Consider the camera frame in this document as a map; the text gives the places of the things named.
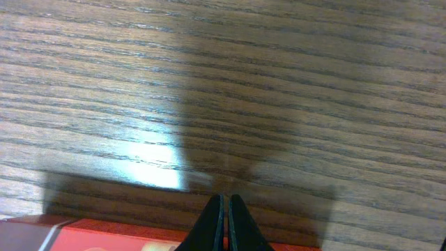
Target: red box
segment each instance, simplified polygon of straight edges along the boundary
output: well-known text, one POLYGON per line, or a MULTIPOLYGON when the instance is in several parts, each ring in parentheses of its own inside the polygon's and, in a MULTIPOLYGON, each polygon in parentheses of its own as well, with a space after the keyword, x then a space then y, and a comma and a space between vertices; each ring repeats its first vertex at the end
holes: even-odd
MULTIPOLYGON (((186 232, 57 215, 0 221, 1 251, 173 251, 186 232)), ((271 243, 276 251, 321 251, 271 243)))

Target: wooden table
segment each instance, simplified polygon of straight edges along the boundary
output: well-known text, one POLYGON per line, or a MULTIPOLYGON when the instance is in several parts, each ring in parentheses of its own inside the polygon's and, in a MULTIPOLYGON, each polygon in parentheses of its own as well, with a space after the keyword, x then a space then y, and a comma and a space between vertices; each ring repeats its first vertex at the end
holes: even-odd
POLYGON ((438 250, 443 0, 0 2, 0 216, 189 230, 241 194, 266 238, 438 250))

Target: wood grain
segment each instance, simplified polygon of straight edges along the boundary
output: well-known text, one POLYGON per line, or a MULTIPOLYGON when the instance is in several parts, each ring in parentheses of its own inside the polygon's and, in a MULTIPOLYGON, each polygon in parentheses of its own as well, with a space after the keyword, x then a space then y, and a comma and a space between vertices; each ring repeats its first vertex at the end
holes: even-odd
POLYGON ((446 5, 0 2, 0 217, 189 230, 239 193, 270 241, 438 250, 446 5))

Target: black pointed object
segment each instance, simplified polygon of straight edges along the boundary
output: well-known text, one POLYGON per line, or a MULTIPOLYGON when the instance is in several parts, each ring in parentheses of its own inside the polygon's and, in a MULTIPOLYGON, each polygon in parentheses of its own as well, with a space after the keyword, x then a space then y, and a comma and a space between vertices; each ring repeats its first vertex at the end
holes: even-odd
POLYGON ((274 251, 249 214, 240 195, 232 195, 229 201, 228 236, 230 251, 274 251))
POLYGON ((176 251, 223 251, 224 198, 212 196, 176 251))

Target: wooden surface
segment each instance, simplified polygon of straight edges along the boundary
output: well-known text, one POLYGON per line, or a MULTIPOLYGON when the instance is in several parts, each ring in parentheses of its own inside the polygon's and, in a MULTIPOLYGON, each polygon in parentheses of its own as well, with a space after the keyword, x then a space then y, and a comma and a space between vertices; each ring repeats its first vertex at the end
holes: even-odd
POLYGON ((438 250, 443 0, 0 1, 0 216, 438 250))

